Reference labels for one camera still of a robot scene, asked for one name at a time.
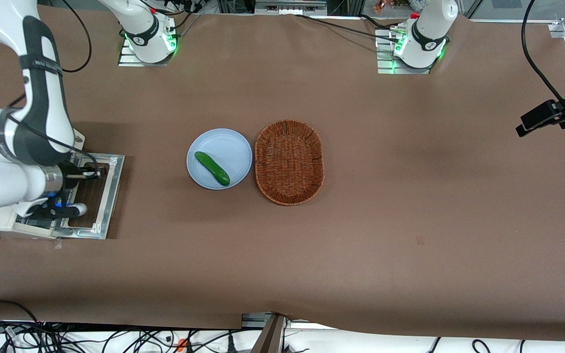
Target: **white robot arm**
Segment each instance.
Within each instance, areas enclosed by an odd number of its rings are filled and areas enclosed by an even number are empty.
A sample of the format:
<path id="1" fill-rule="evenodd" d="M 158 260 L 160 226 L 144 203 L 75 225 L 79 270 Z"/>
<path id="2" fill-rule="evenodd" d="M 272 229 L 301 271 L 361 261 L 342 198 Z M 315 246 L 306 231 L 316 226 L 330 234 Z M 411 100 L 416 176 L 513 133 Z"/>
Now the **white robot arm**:
<path id="1" fill-rule="evenodd" d="M 132 51 L 146 63 L 169 60 L 176 50 L 168 16 L 157 13 L 141 0 L 98 0 L 115 15 L 128 37 Z"/>
<path id="2" fill-rule="evenodd" d="M 446 45 L 446 34 L 458 14 L 455 0 L 426 0 L 419 18 L 399 24 L 406 32 L 394 54 L 411 67 L 431 66 Z"/>
<path id="3" fill-rule="evenodd" d="M 27 101 L 22 109 L 0 109 L 0 207 L 13 206 L 27 215 L 62 187 L 57 165 L 69 159 L 70 150 L 13 119 L 69 146 L 74 131 L 56 44 L 38 16 L 36 0 L 0 0 L 0 43 L 19 57 Z"/>

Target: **cucumber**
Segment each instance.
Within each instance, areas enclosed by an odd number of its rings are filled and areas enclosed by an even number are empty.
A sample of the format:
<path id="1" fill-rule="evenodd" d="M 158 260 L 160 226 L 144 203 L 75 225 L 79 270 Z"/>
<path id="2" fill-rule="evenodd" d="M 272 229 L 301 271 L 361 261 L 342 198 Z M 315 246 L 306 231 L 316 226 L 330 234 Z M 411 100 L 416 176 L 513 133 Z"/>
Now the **cucumber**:
<path id="1" fill-rule="evenodd" d="M 195 152 L 195 159 L 197 159 L 197 161 L 199 161 L 211 174 L 213 174 L 213 177 L 215 177 L 220 184 L 227 187 L 231 183 L 231 177 L 229 177 L 226 171 L 224 171 L 222 167 L 219 167 L 219 165 L 215 163 L 213 158 L 210 158 L 208 154 L 197 151 Z"/>

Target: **brown table surface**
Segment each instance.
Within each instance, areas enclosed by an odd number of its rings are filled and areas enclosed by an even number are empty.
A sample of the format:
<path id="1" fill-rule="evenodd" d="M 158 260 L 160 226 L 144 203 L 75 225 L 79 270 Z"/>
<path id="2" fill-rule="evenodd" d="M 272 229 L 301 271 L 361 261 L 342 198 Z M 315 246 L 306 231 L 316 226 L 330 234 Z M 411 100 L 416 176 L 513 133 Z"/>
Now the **brown table surface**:
<path id="1" fill-rule="evenodd" d="M 83 62 L 74 16 L 40 13 L 63 67 Z M 519 25 L 459 18 L 432 74 L 390 76 L 372 38 L 294 16 L 202 16 L 168 67 L 121 68 L 116 19 L 80 14 L 93 58 L 65 74 L 70 117 L 88 150 L 127 158 L 110 239 L 2 239 L 0 299 L 40 320 L 236 327 L 273 310 L 376 333 L 565 340 L 565 130 L 516 136 L 552 98 Z M 545 25 L 528 38 L 565 95 L 564 41 Z M 0 107 L 21 91 L 0 45 Z M 280 119 L 322 139 L 312 201 L 275 205 L 254 174 L 221 192 L 189 177 L 202 132 L 253 143 Z"/>

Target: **light blue plate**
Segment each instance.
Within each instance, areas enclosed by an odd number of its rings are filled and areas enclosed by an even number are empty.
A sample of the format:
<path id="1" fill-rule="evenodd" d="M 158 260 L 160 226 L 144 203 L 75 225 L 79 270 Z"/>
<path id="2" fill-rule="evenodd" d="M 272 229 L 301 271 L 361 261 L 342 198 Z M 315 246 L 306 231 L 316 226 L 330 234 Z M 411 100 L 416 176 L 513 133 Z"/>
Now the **light blue plate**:
<path id="1" fill-rule="evenodd" d="M 225 187 L 197 159 L 195 152 L 208 154 L 231 178 Z M 201 134 L 186 154 L 186 169 L 191 178 L 204 188 L 224 190 L 237 185 L 252 166 L 252 147 L 242 134 L 230 129 L 213 129 Z"/>

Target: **brown woven basket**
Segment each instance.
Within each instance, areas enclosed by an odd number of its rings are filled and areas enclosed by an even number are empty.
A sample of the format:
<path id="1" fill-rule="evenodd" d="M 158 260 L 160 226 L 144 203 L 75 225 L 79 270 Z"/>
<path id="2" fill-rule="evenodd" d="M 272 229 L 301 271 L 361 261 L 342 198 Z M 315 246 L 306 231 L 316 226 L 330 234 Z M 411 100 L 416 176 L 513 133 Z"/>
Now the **brown woven basket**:
<path id="1" fill-rule="evenodd" d="M 258 134 L 254 147 L 256 183 L 261 192 L 280 205 L 298 205 L 312 199 L 324 182 L 320 137 L 295 120 L 273 123 Z"/>

